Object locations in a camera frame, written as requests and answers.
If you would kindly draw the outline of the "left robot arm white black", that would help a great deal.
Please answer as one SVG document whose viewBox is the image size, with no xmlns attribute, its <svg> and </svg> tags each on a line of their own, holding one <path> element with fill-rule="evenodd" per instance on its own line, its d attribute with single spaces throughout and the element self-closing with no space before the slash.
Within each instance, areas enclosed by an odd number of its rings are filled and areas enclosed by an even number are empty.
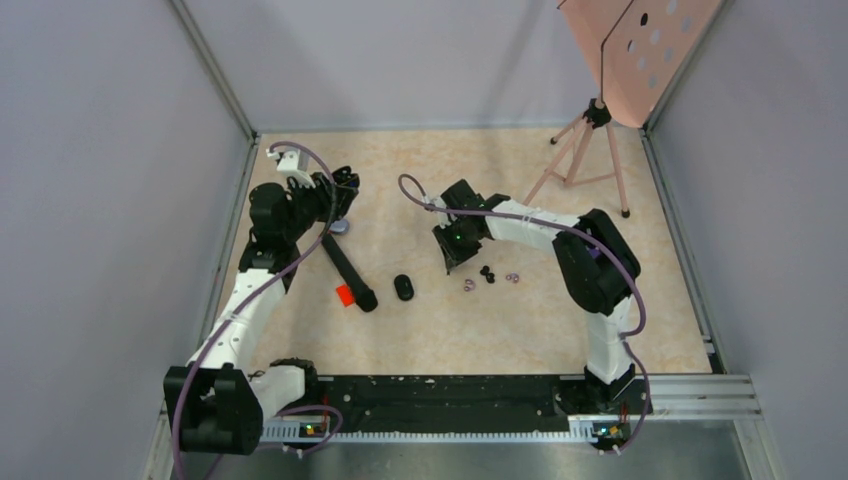
<svg viewBox="0 0 848 480">
<path fill-rule="evenodd" d="M 202 347 L 163 380 L 169 424 L 179 452 L 249 455 L 267 420 L 290 406 L 308 413 L 320 386 L 305 360 L 277 361 L 259 377 L 247 372 L 261 334 L 282 304 L 305 256 L 298 240 L 321 222 L 344 217 L 358 194 L 358 174 L 344 166 L 307 183 L 266 182 L 248 195 L 251 228 L 235 283 Z"/>
</svg>

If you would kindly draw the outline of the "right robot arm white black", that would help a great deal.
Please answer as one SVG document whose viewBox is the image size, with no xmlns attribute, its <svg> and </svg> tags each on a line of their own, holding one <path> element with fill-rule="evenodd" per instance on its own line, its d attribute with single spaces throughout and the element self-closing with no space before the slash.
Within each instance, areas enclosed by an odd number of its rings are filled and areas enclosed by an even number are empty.
<svg viewBox="0 0 848 480">
<path fill-rule="evenodd" d="M 599 209 L 559 215 L 503 194 L 483 198 L 466 180 L 423 201 L 438 216 L 432 233 L 448 272 L 475 256 L 485 239 L 515 242 L 555 258 L 567 292 L 586 313 L 587 400 L 600 412 L 622 404 L 635 376 L 622 334 L 641 266 L 609 215 Z"/>
</svg>

